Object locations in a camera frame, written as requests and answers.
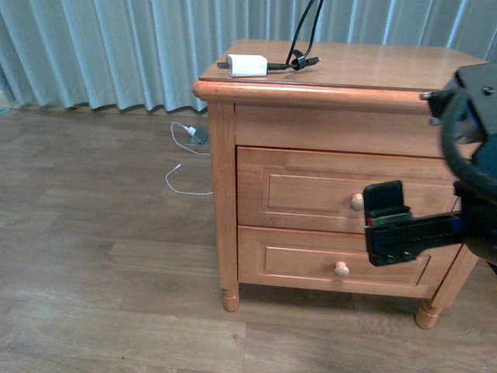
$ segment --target curtain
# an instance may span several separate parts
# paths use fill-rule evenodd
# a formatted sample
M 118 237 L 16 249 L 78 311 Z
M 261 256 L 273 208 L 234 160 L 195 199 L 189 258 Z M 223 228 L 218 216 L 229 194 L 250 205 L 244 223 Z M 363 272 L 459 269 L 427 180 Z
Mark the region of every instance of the curtain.
M 307 3 L 0 0 L 0 86 L 19 104 L 202 110 L 191 89 L 200 74 L 237 39 L 290 40 Z M 325 0 L 316 40 L 444 46 L 497 61 L 496 31 L 495 0 Z

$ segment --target nightstand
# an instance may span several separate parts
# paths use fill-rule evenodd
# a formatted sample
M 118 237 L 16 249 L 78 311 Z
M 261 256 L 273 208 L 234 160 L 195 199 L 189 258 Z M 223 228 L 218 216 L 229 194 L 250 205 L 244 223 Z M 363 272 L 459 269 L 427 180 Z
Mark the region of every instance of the nightstand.
M 288 48 L 240 40 L 227 53 L 280 62 Z M 483 61 L 439 47 L 360 44 L 316 43 L 312 55 L 322 61 L 262 78 L 230 78 L 213 65 L 193 88 L 208 102 L 224 308 L 238 307 L 238 283 L 424 298 L 416 322 L 428 329 L 477 257 L 447 246 L 372 266 L 361 193 L 402 180 L 415 216 L 457 208 L 439 129 L 419 94 Z

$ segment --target white charging cable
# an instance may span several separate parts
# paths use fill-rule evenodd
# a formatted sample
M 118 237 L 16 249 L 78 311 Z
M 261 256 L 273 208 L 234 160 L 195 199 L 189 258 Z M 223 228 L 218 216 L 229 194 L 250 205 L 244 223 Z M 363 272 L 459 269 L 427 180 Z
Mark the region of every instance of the white charging cable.
M 177 140 L 176 140 L 176 136 L 174 135 L 174 126 L 180 126 L 183 130 L 185 130 L 186 132 L 188 132 L 188 134 L 195 138 L 195 132 L 196 132 L 196 129 L 195 127 L 187 127 L 187 126 L 183 126 L 181 123 L 178 123 L 178 122 L 172 122 L 171 123 L 171 136 L 172 136 L 172 140 L 174 140 L 174 142 L 176 143 L 176 145 L 178 145 L 180 148 L 183 148 L 185 150 L 187 150 L 188 152 L 190 153 L 193 153 L 193 154 L 197 154 L 197 155 L 210 155 L 210 153 L 199 153 L 199 152 L 195 152 L 193 149 L 190 149 L 190 148 L 187 148 L 185 145 L 182 145 L 180 144 Z
M 194 150 L 190 149 L 190 148 L 187 148 L 186 146 L 184 145 L 181 145 L 177 140 L 176 140 L 176 137 L 174 135 L 174 128 L 173 126 L 174 125 L 178 125 L 180 127 L 182 127 L 186 132 L 188 132 L 188 134 L 192 137 L 195 138 L 195 132 L 196 132 L 196 129 L 194 127 L 187 127 L 187 126 L 183 126 L 181 123 L 178 123 L 178 122 L 172 122 L 171 123 L 171 136 L 172 136 L 172 140 L 174 140 L 174 142 L 180 147 L 180 148 L 183 148 L 185 150 L 187 150 L 188 152 L 192 152 L 193 154 L 197 154 L 197 155 L 210 155 L 209 153 L 199 153 L 199 152 L 195 152 Z M 194 192 L 183 192 L 181 190 L 177 190 L 175 189 L 171 183 L 169 182 L 169 175 L 171 175 L 173 172 L 175 172 L 179 167 L 181 167 L 181 163 L 179 163 L 174 169 L 172 169 L 171 171 L 169 171 L 166 175 L 165 175 L 165 182 L 168 184 L 168 187 L 170 190 L 172 190 L 173 192 L 175 193 L 179 193 L 179 194 L 186 194 L 186 195 L 189 195 L 189 196 L 209 196 L 211 194 L 213 194 L 214 192 L 207 192 L 207 193 L 194 193 Z

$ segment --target drawer knob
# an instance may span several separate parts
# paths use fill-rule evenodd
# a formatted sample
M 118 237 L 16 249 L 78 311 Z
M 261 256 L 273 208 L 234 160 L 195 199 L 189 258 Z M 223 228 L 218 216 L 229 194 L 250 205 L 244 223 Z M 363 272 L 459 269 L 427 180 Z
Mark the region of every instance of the drawer knob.
M 347 274 L 349 274 L 350 270 L 345 264 L 345 262 L 338 262 L 335 265 L 335 273 L 340 276 L 340 277 L 345 277 Z
M 364 198 L 361 193 L 356 193 L 350 200 L 350 208 L 354 211 L 364 211 Z

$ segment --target turned wooden leg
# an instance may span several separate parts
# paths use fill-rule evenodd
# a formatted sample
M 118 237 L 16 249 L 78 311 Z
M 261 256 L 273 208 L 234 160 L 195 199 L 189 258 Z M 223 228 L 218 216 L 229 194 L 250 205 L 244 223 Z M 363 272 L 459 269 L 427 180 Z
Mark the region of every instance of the turned wooden leg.
M 416 313 L 415 321 L 421 329 L 429 329 L 435 325 L 439 314 L 452 305 L 477 261 L 478 257 L 465 245 L 461 245 L 433 298 L 423 303 Z
M 235 107 L 209 102 L 209 133 L 216 218 L 217 261 L 223 306 L 238 308 Z
M 414 320 L 421 329 L 430 329 L 438 320 L 438 315 L 443 311 L 438 307 L 432 307 L 429 303 L 424 302 L 416 313 Z
M 238 289 L 223 289 L 223 307 L 228 312 L 234 312 L 238 309 L 240 295 Z

